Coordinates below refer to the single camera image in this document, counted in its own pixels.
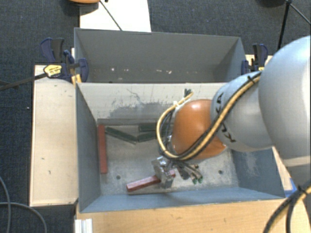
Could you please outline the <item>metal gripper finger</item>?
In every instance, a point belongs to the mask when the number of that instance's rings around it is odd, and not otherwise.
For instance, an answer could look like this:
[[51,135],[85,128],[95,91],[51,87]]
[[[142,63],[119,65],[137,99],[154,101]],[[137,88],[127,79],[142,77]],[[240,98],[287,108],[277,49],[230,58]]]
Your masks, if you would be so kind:
[[160,179],[160,180],[164,180],[164,179],[168,179],[169,174],[168,172],[164,171],[164,170],[157,170],[155,172],[156,176]]
[[162,178],[160,181],[160,187],[163,189],[168,189],[171,188],[173,183],[173,177],[168,177],[168,178]]

